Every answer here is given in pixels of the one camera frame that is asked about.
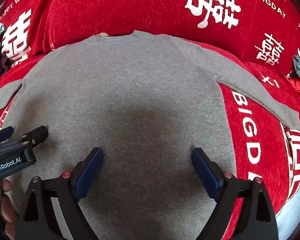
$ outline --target blue gripper pad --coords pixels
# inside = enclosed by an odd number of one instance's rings
[[[103,152],[99,149],[91,158],[86,168],[80,174],[75,184],[74,198],[79,201],[85,198],[103,163]]]
[[[196,149],[192,151],[191,160],[208,196],[218,202],[220,199],[220,188],[223,185],[220,184],[212,170],[209,168],[209,165]]]
[[[0,130],[0,143],[9,139],[12,136],[13,132],[14,128],[12,126],[8,126],[7,128]]]

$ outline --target black plastic bracket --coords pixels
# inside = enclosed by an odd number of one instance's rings
[[[40,126],[17,140],[9,139],[14,129],[9,126],[0,130],[0,230],[4,232],[6,221],[1,214],[3,190],[2,179],[36,163],[33,148],[42,143],[48,136],[45,126]]]
[[[16,240],[63,240],[51,198],[57,197],[74,240],[98,240],[85,219],[78,200],[85,197],[103,161],[99,148],[59,178],[29,184],[17,223]],[[237,179],[209,160],[201,148],[192,153],[193,166],[208,195],[217,204],[197,240],[221,240],[237,197],[244,198],[232,240],[278,240],[274,211],[261,178]]]

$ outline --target red blanket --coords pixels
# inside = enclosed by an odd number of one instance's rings
[[[289,0],[6,0],[3,51],[17,61],[104,32],[133,30],[208,43],[286,75],[300,50]]]

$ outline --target gray t-shirt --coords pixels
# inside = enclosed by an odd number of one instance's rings
[[[187,41],[134,32],[49,53],[24,78],[4,123],[14,137],[49,129],[34,150],[37,163],[11,178],[13,203],[20,207],[33,176],[58,177],[101,147],[104,164],[79,203],[100,239],[196,239],[215,202],[195,174],[191,149],[236,174],[218,82],[300,130],[298,113],[246,70]],[[70,239],[57,207],[56,215]]]

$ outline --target red screw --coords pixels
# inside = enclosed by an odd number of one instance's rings
[[[256,183],[262,183],[262,179],[261,179],[260,177],[255,177],[255,178],[254,178],[254,181],[255,181]]]
[[[71,172],[69,172],[69,171],[65,171],[64,173],[62,173],[62,177],[64,178],[64,179],[67,179],[67,178],[69,178],[71,176]]]
[[[226,172],[224,173],[224,176],[225,176],[226,178],[230,179],[230,178],[233,177],[233,174],[232,174],[231,172],[226,171]]]

